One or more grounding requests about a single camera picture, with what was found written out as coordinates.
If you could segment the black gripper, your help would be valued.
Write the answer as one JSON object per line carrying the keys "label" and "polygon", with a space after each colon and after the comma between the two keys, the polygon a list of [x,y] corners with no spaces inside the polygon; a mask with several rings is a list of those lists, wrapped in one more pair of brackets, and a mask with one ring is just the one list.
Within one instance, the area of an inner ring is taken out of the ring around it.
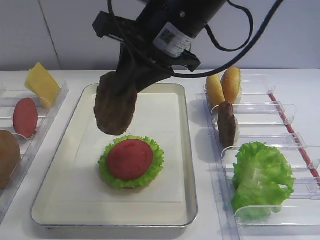
{"label": "black gripper", "polygon": [[[117,95],[127,92],[134,86],[140,93],[149,86],[173,76],[171,67],[183,66],[193,72],[200,60],[187,50],[193,39],[178,30],[172,23],[160,24],[160,27],[148,29],[140,22],[113,16],[100,11],[92,27],[99,38],[109,37],[121,42],[117,66]],[[146,60],[162,69],[144,64],[137,60]]]}

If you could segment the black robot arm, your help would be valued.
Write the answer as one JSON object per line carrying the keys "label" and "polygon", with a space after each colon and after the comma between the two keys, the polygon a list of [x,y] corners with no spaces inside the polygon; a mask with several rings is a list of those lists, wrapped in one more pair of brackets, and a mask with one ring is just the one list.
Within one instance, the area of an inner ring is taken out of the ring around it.
{"label": "black robot arm", "polygon": [[118,65],[110,90],[137,92],[172,77],[174,66],[193,72],[200,60],[190,51],[192,41],[225,4],[223,0],[150,0],[137,17],[117,16],[108,4],[92,27],[99,38],[120,42]]}

